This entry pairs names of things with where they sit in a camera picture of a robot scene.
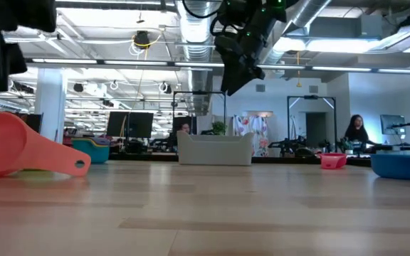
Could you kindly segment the grey ceiling air unit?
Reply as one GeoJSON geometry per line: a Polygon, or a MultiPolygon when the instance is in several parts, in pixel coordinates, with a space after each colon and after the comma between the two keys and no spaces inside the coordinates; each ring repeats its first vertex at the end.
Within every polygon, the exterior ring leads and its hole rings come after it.
{"type": "Polygon", "coordinates": [[[363,15],[359,18],[316,18],[309,28],[313,38],[382,38],[381,16],[363,15]]]}

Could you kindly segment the black metal rig frame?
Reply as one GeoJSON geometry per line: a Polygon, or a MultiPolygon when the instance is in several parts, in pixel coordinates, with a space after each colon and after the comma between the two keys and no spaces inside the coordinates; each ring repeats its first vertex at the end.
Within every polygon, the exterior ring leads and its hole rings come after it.
{"type": "Polygon", "coordinates": [[[221,122],[226,121],[226,96],[223,92],[215,91],[174,91],[172,106],[172,131],[173,135],[173,120],[175,117],[192,117],[191,134],[193,135],[215,135],[212,132],[212,123],[216,122],[211,115],[211,98],[213,95],[220,95],[224,101],[224,116],[221,122]]]}
{"type": "Polygon", "coordinates": [[[337,151],[337,100],[335,97],[287,96],[287,139],[302,137],[309,148],[337,151]]]}

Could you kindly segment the grey wall monitor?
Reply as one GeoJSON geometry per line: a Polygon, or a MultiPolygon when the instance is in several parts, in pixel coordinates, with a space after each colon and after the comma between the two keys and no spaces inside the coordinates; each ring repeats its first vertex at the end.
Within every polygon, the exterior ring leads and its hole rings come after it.
{"type": "Polygon", "coordinates": [[[381,114],[381,131],[384,135],[405,135],[405,118],[402,115],[381,114]]]}

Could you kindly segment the white room pillar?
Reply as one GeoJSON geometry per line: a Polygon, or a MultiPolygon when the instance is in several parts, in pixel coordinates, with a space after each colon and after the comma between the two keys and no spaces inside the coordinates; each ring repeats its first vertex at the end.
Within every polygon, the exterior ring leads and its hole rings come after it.
{"type": "Polygon", "coordinates": [[[34,111],[42,115],[40,134],[59,144],[63,143],[67,89],[62,69],[38,69],[34,111]]]}

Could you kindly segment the black ceiling device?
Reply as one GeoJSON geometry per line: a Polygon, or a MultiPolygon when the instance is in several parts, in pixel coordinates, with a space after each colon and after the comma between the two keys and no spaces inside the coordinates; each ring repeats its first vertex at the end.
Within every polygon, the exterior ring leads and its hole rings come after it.
{"type": "Polygon", "coordinates": [[[148,48],[150,45],[149,34],[147,31],[137,31],[133,39],[135,47],[139,49],[148,48]]]}

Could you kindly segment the white plastic basket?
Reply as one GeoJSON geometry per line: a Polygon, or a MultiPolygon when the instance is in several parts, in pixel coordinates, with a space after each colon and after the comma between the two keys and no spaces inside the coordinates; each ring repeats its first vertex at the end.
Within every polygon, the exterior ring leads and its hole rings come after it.
{"type": "Polygon", "coordinates": [[[250,166],[254,133],[242,137],[190,135],[177,132],[179,163],[182,165],[250,166]]]}

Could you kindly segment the blue measuring cup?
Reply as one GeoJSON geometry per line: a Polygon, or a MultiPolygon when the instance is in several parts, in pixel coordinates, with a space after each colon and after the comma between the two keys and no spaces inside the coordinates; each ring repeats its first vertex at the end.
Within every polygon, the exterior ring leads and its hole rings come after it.
{"type": "Polygon", "coordinates": [[[382,178],[410,180],[410,154],[373,154],[373,172],[382,178]]]}

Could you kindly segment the black computer monitor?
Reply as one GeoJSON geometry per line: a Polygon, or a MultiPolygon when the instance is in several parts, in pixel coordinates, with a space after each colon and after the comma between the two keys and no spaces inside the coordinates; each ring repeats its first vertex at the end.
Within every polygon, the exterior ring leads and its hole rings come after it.
{"type": "Polygon", "coordinates": [[[175,117],[173,120],[173,135],[176,135],[180,128],[180,126],[184,123],[188,123],[190,125],[190,129],[192,126],[192,117],[175,117]]]}
{"type": "Polygon", "coordinates": [[[129,114],[128,137],[147,138],[152,135],[153,113],[132,112],[129,114]]]}
{"type": "Polygon", "coordinates": [[[109,137],[125,137],[125,128],[127,126],[128,112],[111,112],[106,135],[109,137]]]}

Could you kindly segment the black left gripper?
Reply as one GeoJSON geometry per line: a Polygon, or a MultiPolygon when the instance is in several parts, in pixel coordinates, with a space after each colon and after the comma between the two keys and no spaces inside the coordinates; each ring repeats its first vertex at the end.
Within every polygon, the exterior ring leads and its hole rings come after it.
{"type": "MultiPolygon", "coordinates": [[[[0,0],[0,31],[19,26],[52,33],[56,29],[56,0],[0,0]]],[[[17,43],[6,43],[0,34],[0,92],[9,89],[9,76],[27,71],[17,43]]]]}

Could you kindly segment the black aluminium table frame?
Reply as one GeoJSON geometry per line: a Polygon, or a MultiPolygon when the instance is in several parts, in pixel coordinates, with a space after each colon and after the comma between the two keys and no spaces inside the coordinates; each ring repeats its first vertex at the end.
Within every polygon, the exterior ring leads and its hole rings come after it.
{"type": "MultiPolygon", "coordinates": [[[[109,160],[114,161],[174,161],[179,157],[175,154],[110,154],[109,160]]],[[[320,164],[318,158],[276,158],[276,157],[253,157],[253,164],[320,164]]],[[[369,159],[351,158],[347,160],[349,166],[370,167],[369,159]]]]}

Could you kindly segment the teal measuring cup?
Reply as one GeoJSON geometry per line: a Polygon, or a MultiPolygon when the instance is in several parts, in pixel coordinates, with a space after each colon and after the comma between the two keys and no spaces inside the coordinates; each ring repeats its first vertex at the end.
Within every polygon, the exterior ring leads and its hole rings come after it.
{"type": "Polygon", "coordinates": [[[73,148],[88,154],[92,164],[103,164],[109,159],[110,145],[100,146],[92,142],[72,141],[73,148]]]}

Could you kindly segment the long ceiling light strip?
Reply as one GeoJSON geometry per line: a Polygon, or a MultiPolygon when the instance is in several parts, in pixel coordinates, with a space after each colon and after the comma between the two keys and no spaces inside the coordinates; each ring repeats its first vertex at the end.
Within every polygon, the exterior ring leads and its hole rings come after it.
{"type": "Polygon", "coordinates": [[[337,66],[318,66],[318,65],[258,65],[264,70],[299,70],[315,72],[344,72],[344,73],[380,73],[410,75],[410,69],[406,68],[359,68],[359,67],[337,67],[337,66]]]}
{"type": "Polygon", "coordinates": [[[54,59],[27,58],[27,63],[56,65],[117,65],[117,66],[150,66],[150,67],[185,67],[185,68],[223,68],[223,63],[174,62],[149,60],[91,60],[91,59],[54,59]]]}

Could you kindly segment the green potted plant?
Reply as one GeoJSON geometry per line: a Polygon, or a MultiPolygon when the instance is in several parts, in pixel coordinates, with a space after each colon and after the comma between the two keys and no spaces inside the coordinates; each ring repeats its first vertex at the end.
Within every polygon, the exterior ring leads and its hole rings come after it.
{"type": "Polygon", "coordinates": [[[226,134],[226,124],[221,121],[213,122],[212,124],[212,132],[215,135],[224,136],[226,134]]]}

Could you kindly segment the pink measuring cup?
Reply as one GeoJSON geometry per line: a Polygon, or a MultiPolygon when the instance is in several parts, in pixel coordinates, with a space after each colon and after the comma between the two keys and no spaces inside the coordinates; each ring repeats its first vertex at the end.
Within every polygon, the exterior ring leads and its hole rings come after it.
{"type": "Polygon", "coordinates": [[[320,154],[320,166],[322,169],[341,169],[347,163],[347,155],[339,153],[320,154]]]}

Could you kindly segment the orange measuring cup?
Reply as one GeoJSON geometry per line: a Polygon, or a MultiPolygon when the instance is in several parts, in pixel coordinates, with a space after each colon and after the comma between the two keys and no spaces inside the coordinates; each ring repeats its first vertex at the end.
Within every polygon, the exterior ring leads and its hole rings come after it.
{"type": "Polygon", "coordinates": [[[41,136],[14,114],[0,112],[0,176],[24,169],[84,176],[90,163],[88,154],[41,136]]]}

